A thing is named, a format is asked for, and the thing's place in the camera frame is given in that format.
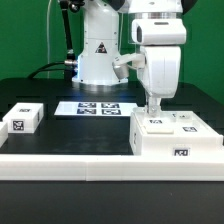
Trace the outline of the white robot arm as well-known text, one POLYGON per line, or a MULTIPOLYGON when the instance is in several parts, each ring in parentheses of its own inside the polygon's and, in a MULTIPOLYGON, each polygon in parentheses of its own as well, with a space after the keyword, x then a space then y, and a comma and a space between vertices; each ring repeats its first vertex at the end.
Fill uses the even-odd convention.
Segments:
POLYGON ((84 0, 84 49, 73 82, 91 87, 125 83, 129 70, 146 92, 147 113, 155 116, 163 98, 177 90, 181 49, 187 31, 181 16, 197 0, 84 0), (130 16, 130 42, 139 50, 118 50, 119 15, 130 16))

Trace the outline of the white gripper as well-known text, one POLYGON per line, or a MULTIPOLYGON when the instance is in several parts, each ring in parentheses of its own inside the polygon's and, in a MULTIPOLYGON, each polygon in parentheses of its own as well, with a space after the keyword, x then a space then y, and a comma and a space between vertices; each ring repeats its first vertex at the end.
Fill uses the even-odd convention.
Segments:
POLYGON ((173 98, 176 93, 186 28, 177 18, 134 19, 131 30, 143 55, 137 77, 150 96, 148 114, 156 117, 161 110, 160 98, 173 98))

